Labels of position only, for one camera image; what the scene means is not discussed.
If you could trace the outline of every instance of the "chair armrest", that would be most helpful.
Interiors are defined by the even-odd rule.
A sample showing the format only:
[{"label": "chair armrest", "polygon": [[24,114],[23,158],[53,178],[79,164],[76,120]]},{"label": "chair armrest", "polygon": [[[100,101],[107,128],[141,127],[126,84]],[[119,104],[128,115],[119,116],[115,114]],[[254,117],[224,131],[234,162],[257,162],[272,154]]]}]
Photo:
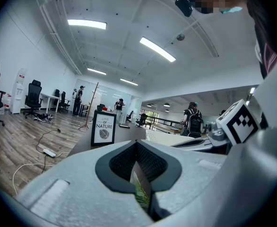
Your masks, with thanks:
[{"label": "chair armrest", "polygon": [[2,101],[2,97],[3,97],[3,94],[6,93],[6,92],[3,92],[3,91],[0,91],[1,93],[1,96],[0,96],[0,102]]}]

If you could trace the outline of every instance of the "leaf illustration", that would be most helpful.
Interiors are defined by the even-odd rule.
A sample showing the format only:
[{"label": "leaf illustration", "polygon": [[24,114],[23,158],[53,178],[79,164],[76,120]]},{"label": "leaf illustration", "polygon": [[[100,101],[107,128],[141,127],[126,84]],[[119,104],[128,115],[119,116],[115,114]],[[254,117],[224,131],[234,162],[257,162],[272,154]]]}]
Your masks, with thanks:
[{"label": "leaf illustration", "polygon": [[100,137],[102,139],[107,139],[109,137],[109,132],[107,130],[100,130]]}]

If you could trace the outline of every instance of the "white perforated tray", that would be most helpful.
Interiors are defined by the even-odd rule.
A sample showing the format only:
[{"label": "white perforated tray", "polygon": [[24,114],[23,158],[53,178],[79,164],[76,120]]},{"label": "white perforated tray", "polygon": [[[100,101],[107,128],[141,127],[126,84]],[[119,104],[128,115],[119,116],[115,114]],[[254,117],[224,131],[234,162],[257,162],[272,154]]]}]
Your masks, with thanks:
[{"label": "white perforated tray", "polygon": [[167,134],[156,132],[152,130],[146,130],[146,139],[151,142],[159,143],[164,146],[172,146],[188,140],[193,139],[192,137],[180,136],[175,134]]}]

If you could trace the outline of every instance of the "white ceiling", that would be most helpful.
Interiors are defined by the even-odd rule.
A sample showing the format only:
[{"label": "white ceiling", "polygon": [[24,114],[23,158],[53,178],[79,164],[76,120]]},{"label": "white ceiling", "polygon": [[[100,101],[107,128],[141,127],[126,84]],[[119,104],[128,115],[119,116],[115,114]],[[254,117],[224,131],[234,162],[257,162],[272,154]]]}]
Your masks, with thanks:
[{"label": "white ceiling", "polygon": [[[174,1],[50,0],[45,8],[82,74],[88,74],[90,67],[106,72],[107,77],[133,80],[139,87],[147,88],[154,77],[173,73],[168,70],[171,67],[186,69],[190,61],[255,44],[253,22],[246,11],[202,15],[194,10],[186,18]],[[106,22],[107,29],[69,26],[67,19]],[[176,40],[180,33],[186,36],[184,41]],[[170,63],[140,44],[142,37],[164,48],[176,61]]]},{"label": "white ceiling", "polygon": [[[173,96],[160,100],[142,102],[142,107],[147,107],[148,104],[151,104],[152,107],[147,107],[150,110],[164,112],[166,109],[169,109],[170,113],[182,113],[183,110],[188,108],[190,102],[197,102],[199,104],[198,108],[203,115],[217,116],[218,113],[224,109],[226,110],[233,103],[241,99],[246,100],[250,89],[251,87],[239,87],[198,94]],[[169,103],[170,107],[165,107],[165,103]],[[256,100],[251,100],[251,106],[256,104]]]}]

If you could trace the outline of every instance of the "gray table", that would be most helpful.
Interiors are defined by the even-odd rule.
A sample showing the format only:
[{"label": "gray table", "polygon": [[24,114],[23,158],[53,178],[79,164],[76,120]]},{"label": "gray table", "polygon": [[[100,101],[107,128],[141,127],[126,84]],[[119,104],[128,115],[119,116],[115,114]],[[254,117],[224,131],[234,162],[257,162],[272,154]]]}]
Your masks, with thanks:
[{"label": "gray table", "polygon": [[[146,130],[140,127],[136,127],[134,124],[129,123],[130,129],[121,128],[118,124],[115,127],[115,137],[114,142],[119,143],[127,140],[145,140],[146,139]],[[96,149],[98,147],[93,147],[90,145],[91,142],[91,129],[92,126],[89,127],[87,133],[80,138],[78,143],[74,146],[68,156],[72,156],[76,153],[80,153],[83,151]]]}]

